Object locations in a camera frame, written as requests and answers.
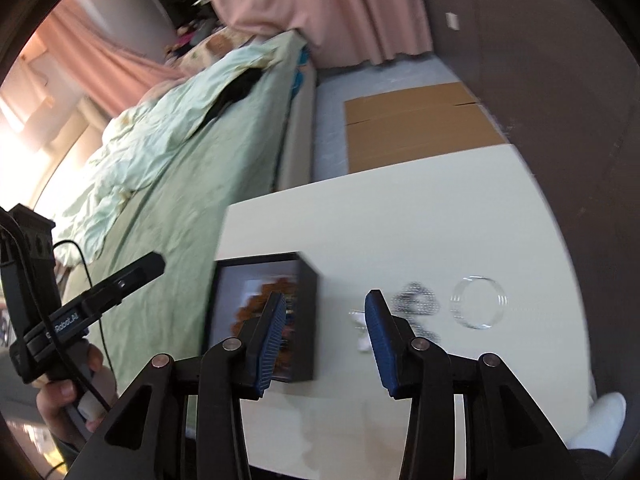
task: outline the wall outlet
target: wall outlet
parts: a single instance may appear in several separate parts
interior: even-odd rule
[[[460,22],[458,21],[458,15],[453,12],[445,12],[447,18],[447,27],[453,30],[460,30]]]

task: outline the pink curtain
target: pink curtain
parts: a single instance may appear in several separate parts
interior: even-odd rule
[[[112,116],[154,85],[184,76],[105,38],[75,0],[62,0],[37,30],[50,53]]]
[[[252,34],[296,28],[321,68],[375,64],[431,50],[423,0],[212,0],[220,19]]]

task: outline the green bed sheet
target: green bed sheet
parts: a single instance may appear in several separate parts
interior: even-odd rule
[[[295,32],[270,41],[282,47],[282,60],[265,72],[248,97],[188,140],[150,187],[129,200],[90,265],[97,283],[149,251],[166,260],[164,276],[103,317],[119,392],[159,352],[176,360],[200,353],[226,208],[271,190],[305,42]],[[76,267],[65,301],[87,286],[82,268]],[[97,325],[90,340],[102,347]]]

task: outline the gray floor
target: gray floor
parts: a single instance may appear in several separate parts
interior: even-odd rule
[[[313,180],[348,172],[344,102],[393,90],[459,81],[435,56],[399,59],[381,66],[363,66],[336,73],[319,71],[316,92]]]

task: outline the metal screw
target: metal screw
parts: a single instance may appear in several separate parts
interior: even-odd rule
[[[495,368],[500,364],[500,358],[496,354],[484,354],[482,361],[491,368]]]
[[[429,346],[431,346],[431,343],[429,343],[429,341],[423,337],[414,337],[414,339],[411,341],[411,346],[416,350],[426,350],[429,348]]]
[[[151,365],[154,368],[162,368],[169,364],[169,356],[167,354],[158,354],[151,359]]]
[[[238,350],[242,346],[242,341],[240,341],[237,337],[230,337],[229,339],[225,339],[222,343],[222,348],[225,350]]]

